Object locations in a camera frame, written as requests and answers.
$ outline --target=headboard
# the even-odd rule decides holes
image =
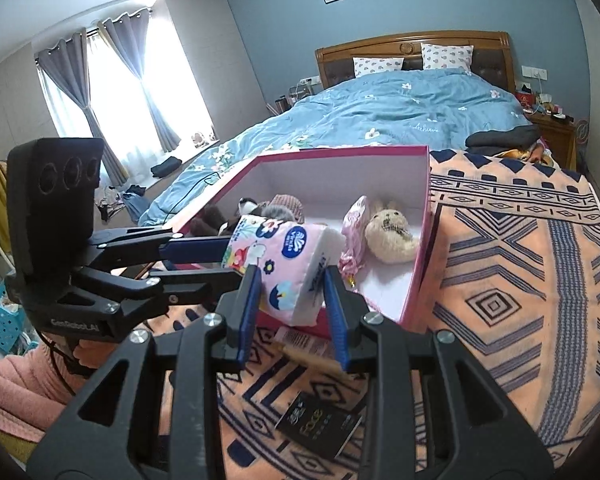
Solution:
[[[494,86],[515,92],[509,35],[506,32],[481,30],[408,32],[319,48],[315,51],[315,59],[318,62],[322,86],[329,88],[353,79],[354,57],[403,57],[403,70],[421,70],[420,43],[473,45],[472,72]]]

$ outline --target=white plush toy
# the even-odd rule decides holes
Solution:
[[[376,258],[386,264],[412,262],[418,252],[418,239],[409,231],[409,223],[396,203],[389,202],[384,208],[382,203],[375,202],[371,214],[365,238]]]

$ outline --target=tissue package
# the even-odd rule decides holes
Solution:
[[[320,224],[296,224],[245,215],[222,259],[241,274],[262,270],[260,309],[289,326],[314,326],[323,303],[322,277],[337,265],[344,236]]]

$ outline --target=black packet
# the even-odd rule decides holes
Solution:
[[[276,429],[316,455],[332,460],[342,452],[361,421],[360,415],[300,392]]]

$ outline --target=sheer curtain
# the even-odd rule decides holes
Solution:
[[[129,172],[125,187],[145,183],[150,168],[169,155],[182,160],[192,156],[195,133],[207,142],[214,139],[211,118],[166,6],[164,11],[158,6],[149,22],[144,80],[165,120],[182,139],[176,152],[162,151],[140,82],[98,34],[88,37],[87,61],[91,105],[107,142]],[[80,108],[44,71],[38,70],[38,75],[58,134],[91,137]],[[101,178],[103,186],[110,184],[104,171]]]

